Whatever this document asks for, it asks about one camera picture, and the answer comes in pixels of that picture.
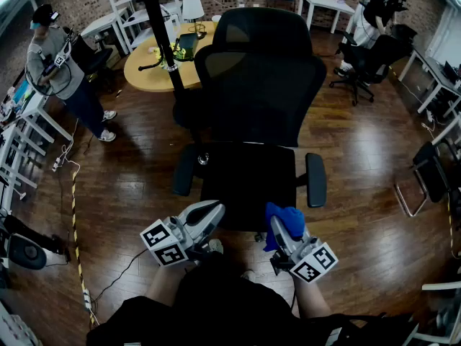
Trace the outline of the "blue fleece cloth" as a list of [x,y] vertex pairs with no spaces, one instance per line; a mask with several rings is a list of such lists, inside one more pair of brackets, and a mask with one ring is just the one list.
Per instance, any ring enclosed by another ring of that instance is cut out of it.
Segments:
[[279,248],[271,227],[271,218],[273,216],[282,222],[293,239],[302,237],[306,230],[305,217],[300,210],[294,207],[281,208],[274,203],[268,202],[265,208],[265,223],[267,226],[265,252],[271,252]]

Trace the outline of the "white metal-frame desk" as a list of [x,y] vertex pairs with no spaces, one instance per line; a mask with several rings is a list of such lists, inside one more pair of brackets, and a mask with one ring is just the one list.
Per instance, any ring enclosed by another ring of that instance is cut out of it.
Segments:
[[9,210],[16,193],[22,199],[23,192],[17,190],[22,183],[36,188],[37,184],[19,172],[22,162],[32,159],[30,152],[34,151],[42,156],[45,150],[31,138],[31,132],[36,132],[42,141],[53,143],[55,139],[45,129],[37,124],[37,119],[42,118],[46,123],[60,133],[66,140],[72,141],[73,136],[62,128],[45,111],[48,96],[34,94],[12,123],[0,133],[0,208]]

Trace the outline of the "white shelf frame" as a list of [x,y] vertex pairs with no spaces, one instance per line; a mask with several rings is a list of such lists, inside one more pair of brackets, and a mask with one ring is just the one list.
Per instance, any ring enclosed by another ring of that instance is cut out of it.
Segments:
[[417,331],[413,338],[438,345],[461,343],[461,281],[424,284],[422,291],[429,292],[431,319],[430,333]]

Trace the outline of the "person's left forearm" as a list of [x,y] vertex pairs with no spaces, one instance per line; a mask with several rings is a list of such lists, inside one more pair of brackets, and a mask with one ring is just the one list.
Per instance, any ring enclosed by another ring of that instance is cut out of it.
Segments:
[[190,261],[159,267],[145,297],[172,307],[182,279],[194,268],[196,264]]

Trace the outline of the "small white table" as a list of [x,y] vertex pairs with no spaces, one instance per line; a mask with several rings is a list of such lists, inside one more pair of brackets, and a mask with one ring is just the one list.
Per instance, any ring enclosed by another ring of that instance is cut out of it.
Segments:
[[348,4],[345,2],[339,2],[337,0],[299,0],[297,4],[297,11],[296,13],[298,15],[302,15],[302,10],[303,10],[303,3],[306,2],[308,3],[308,13],[307,13],[307,18],[306,18],[306,25],[308,29],[310,30],[310,26],[312,23],[312,18],[313,18],[313,12],[314,9],[319,6],[327,9],[334,10],[336,12],[333,23],[331,25],[331,34],[334,34],[336,31],[336,26],[339,21],[339,17],[341,13],[345,13],[349,15],[349,22],[346,27],[346,32],[350,33],[352,29],[352,20],[353,16],[355,13],[355,10],[352,9]]

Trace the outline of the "person's right forearm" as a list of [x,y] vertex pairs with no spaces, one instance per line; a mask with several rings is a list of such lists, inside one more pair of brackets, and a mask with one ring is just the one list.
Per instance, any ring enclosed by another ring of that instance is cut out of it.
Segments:
[[294,275],[292,279],[301,319],[312,319],[332,315],[332,311],[316,283],[306,283]]

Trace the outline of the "black coat rack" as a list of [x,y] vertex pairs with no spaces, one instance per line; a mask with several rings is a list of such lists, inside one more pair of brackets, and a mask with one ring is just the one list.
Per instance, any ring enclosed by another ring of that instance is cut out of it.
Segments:
[[166,59],[167,71],[169,73],[176,97],[176,107],[174,108],[174,119],[182,127],[198,129],[200,125],[205,124],[205,111],[198,103],[198,97],[190,97],[184,88],[179,67],[175,64],[175,56],[170,47],[170,41],[167,35],[164,19],[161,13],[161,5],[158,0],[141,0],[144,2],[149,22],[153,28],[153,34],[157,46],[161,51],[161,58],[157,63],[149,66],[141,66],[139,71],[147,71],[160,65],[161,59]]

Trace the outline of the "white shelf unit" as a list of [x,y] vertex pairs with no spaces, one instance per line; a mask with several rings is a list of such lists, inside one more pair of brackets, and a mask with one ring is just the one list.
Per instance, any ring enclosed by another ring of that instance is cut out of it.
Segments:
[[[124,40],[123,50],[129,54],[143,41],[153,36],[144,3],[139,0],[109,0],[117,23],[116,35]],[[168,0],[161,4],[164,21],[173,20],[175,28],[183,22],[182,1]]]

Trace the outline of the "yellow black striped tape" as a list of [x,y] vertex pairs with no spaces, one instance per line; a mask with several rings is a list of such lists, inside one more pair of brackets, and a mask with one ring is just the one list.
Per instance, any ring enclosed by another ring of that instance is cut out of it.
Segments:
[[[79,241],[78,241],[78,231],[76,227],[76,176],[78,172],[74,172],[72,174],[72,188],[71,188],[71,197],[72,197],[72,204],[71,204],[71,210],[72,210],[72,229],[73,229],[73,242],[75,244],[75,255],[76,255],[76,261],[77,261],[77,269],[79,273],[79,280],[81,284],[81,290],[83,293],[83,289],[87,288],[84,282],[84,274],[81,266],[81,258],[80,258],[80,251],[79,251]],[[93,306],[92,310],[89,311],[85,307],[86,311],[89,314],[89,321],[90,321],[90,326],[98,326],[99,322],[93,312]]]
[[454,259],[458,260],[459,257],[454,253],[454,249],[453,249],[453,226],[452,226],[452,214],[450,210],[449,194],[448,194],[448,200],[447,200],[447,212],[448,212],[448,219],[449,219],[450,253]]

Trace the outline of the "white storage box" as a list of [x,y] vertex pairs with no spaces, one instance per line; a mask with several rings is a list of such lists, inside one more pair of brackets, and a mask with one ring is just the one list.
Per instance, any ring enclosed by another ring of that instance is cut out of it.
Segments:
[[33,334],[19,325],[0,302],[0,346],[39,346]]

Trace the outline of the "black office chair seat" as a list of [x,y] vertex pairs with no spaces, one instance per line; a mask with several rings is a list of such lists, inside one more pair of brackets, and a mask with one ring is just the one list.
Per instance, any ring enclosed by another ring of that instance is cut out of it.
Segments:
[[209,143],[202,200],[219,200],[225,214],[219,223],[232,231],[267,229],[266,204],[296,206],[295,152],[257,143]]

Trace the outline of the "black mesh chair headrest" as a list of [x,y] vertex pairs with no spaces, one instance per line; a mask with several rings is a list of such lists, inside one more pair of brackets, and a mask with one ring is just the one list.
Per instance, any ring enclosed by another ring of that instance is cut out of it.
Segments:
[[309,29],[294,12],[264,7],[230,9],[215,28],[214,45],[276,50],[288,56],[313,55]]

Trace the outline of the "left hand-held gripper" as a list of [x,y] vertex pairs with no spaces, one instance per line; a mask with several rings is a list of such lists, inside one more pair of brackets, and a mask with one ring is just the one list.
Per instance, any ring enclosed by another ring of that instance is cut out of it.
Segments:
[[140,237],[160,266],[202,261],[210,255],[209,236],[224,214],[225,206],[218,200],[200,201],[179,216],[158,219]]

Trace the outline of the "black cantilever chair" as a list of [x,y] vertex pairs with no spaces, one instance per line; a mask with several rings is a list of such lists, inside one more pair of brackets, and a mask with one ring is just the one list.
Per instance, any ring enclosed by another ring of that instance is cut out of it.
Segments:
[[423,200],[414,211],[408,207],[404,195],[398,184],[401,173],[397,174],[394,179],[394,190],[397,194],[397,199],[403,208],[404,213],[409,217],[416,216],[423,208],[427,200],[433,203],[438,203],[451,190],[449,184],[448,172],[442,166],[442,161],[439,156],[439,147],[444,144],[457,163],[456,152],[446,138],[433,144],[426,142],[416,153],[413,158],[412,165],[409,167],[409,172],[413,174],[419,184],[420,191],[423,193]]

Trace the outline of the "grey black office chair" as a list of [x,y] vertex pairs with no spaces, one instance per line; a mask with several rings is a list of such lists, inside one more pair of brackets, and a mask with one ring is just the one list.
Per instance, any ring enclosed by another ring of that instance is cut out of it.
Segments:
[[0,229],[0,265],[9,268],[10,262],[29,270],[41,270],[47,263],[42,246],[45,236],[39,233],[8,233]]

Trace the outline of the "oval wooden table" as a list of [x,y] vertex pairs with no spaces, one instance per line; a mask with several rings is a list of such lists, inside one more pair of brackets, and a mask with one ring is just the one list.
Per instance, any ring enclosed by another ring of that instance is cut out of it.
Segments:
[[[127,58],[124,67],[124,75],[127,82],[138,90],[144,92],[172,92],[174,86],[169,72],[160,66],[139,71],[140,66],[156,63],[158,60],[154,53],[150,53],[150,47],[156,47],[154,36],[141,43]],[[201,82],[194,63],[187,61],[179,66],[179,74],[186,89],[200,87]]]

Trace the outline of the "dark rectangular box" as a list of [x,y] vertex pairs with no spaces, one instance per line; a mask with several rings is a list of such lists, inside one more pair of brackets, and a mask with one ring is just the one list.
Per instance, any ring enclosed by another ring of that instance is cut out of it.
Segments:
[[185,49],[186,57],[193,57],[198,45],[198,38],[196,33],[181,34],[179,36],[179,46]]

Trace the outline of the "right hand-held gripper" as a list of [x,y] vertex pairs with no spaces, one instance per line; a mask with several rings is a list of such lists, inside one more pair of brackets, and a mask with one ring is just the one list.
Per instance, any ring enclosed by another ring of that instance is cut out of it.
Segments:
[[330,246],[317,236],[309,236],[305,241],[299,241],[298,246],[288,254],[290,235],[283,221],[272,216],[270,224],[280,248],[270,259],[276,275],[284,271],[305,283],[314,283],[339,262]]

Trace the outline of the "person's black clothing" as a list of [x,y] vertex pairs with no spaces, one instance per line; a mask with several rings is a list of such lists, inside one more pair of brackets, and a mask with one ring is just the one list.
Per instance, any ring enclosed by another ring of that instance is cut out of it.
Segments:
[[87,334],[86,346],[408,346],[417,329],[407,314],[301,319],[215,252],[184,276],[172,307],[129,298]]

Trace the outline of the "white table lamp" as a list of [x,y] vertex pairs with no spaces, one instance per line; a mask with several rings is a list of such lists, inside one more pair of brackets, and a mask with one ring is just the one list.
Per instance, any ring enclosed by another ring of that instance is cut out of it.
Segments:
[[182,0],[182,17],[187,21],[193,22],[194,33],[198,40],[203,39],[207,34],[205,31],[200,30],[200,24],[197,23],[197,20],[204,15],[205,12],[201,0]]

